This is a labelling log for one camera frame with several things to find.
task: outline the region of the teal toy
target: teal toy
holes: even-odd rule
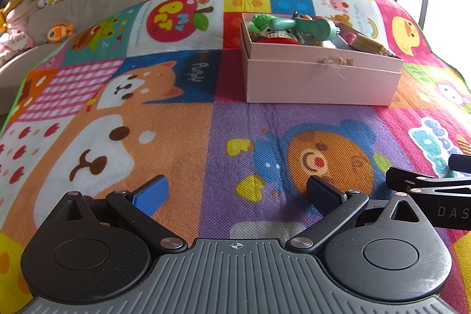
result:
[[[276,18],[268,22],[268,27],[273,31],[290,29],[297,32],[303,32],[305,34],[312,35],[315,40],[319,40],[321,42],[332,40],[335,35],[340,32],[340,29],[336,27],[334,22],[325,18],[315,19],[314,21],[298,17],[293,17],[291,19]]]

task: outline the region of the cartoon pig print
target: cartoon pig print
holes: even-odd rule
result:
[[[322,5],[329,6],[336,11],[343,12],[344,14],[348,14],[348,3],[344,2],[343,0],[321,0]]]

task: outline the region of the patchwork blanket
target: patchwork blanket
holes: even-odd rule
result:
[[[294,11],[349,24],[400,56],[392,105],[244,103],[242,12]],[[170,197],[154,219],[189,243],[285,241],[321,217],[304,197],[310,175],[375,199],[392,194],[391,166],[460,175],[447,159],[471,154],[470,102],[390,0],[150,0],[112,15],[30,71],[3,127],[0,313],[31,299],[20,257],[67,191],[103,198],[164,174]],[[454,262],[442,297],[468,313],[471,235],[437,231]]]

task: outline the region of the cartoon bear face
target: cartoon bear face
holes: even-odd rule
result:
[[[306,182],[317,175],[336,188],[370,193],[373,167],[362,149],[349,139],[327,131],[306,131],[288,146],[288,167],[296,189],[306,194]]]

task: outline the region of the black clamp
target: black clamp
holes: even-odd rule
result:
[[[333,299],[354,305],[353,313],[365,307],[406,313],[424,305],[451,312],[434,296],[449,276],[451,256],[405,192],[390,201],[369,200],[360,191],[343,193],[312,176],[307,197],[324,217],[286,244],[196,239],[188,248],[183,238],[149,217],[155,196],[147,202],[145,197],[159,180],[132,193],[115,191],[104,200],[65,194],[23,253],[21,268],[36,300],[22,313],[45,305],[60,312],[114,313],[130,302],[141,303],[129,313],[187,306],[197,313],[218,313],[218,305],[250,305],[257,308],[254,313],[270,313],[257,302],[276,294],[303,294],[307,305],[327,300],[330,313],[346,313]],[[171,265],[178,265],[178,273]],[[195,295],[194,283],[188,282],[196,276],[204,297]],[[258,296],[243,295],[244,286]],[[220,303],[203,307],[203,302]]]
[[[183,238],[133,205],[146,194],[162,195],[162,183],[167,180],[159,175],[132,193],[118,190],[104,200],[66,193],[21,257],[32,294],[79,304],[113,297],[135,286],[160,255],[188,249]]]
[[[452,154],[448,165],[471,173],[471,156]],[[471,177],[434,178],[392,167],[386,172],[386,184],[409,194],[433,226],[471,230]]]

